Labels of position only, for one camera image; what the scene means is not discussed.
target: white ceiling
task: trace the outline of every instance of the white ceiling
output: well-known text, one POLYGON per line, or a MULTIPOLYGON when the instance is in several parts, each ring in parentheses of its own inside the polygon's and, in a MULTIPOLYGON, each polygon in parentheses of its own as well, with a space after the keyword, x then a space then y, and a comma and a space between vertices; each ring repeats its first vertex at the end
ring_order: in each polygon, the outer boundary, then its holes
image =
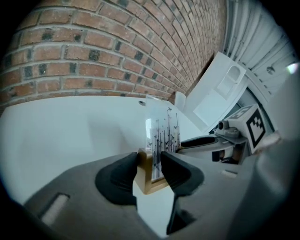
POLYGON ((249 87, 268 102, 290 75, 286 67, 299 61, 295 50, 259 1, 228 0, 227 15, 224 54, 244 66, 249 87))

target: white wall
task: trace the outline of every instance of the white wall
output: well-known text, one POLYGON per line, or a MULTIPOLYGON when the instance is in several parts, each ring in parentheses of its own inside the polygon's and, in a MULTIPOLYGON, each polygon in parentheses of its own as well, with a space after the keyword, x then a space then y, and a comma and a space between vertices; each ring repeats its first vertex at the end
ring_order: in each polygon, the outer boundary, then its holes
POLYGON ((291 75, 267 105, 284 139, 300 138, 300 72, 291 75))

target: wooden base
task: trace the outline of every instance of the wooden base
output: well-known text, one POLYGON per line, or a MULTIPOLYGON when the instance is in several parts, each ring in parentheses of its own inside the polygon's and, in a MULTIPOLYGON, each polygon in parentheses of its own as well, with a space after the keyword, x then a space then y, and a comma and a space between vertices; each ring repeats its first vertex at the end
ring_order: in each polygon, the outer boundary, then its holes
POLYGON ((152 152, 139 149, 137 157, 135 182, 144 194, 151 194, 169 186, 165 178, 152 181, 152 152))

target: white tabletop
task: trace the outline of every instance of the white tabletop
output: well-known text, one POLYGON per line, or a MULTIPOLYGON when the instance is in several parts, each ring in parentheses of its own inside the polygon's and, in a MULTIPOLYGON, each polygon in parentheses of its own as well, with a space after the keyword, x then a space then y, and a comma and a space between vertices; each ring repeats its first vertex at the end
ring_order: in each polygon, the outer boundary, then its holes
MULTIPOLYGON (((23 204, 73 166, 145 147, 144 98, 77 96, 14 105, 0 118, 0 170, 9 194, 23 204)), ((181 140, 202 135, 176 109, 181 140)))

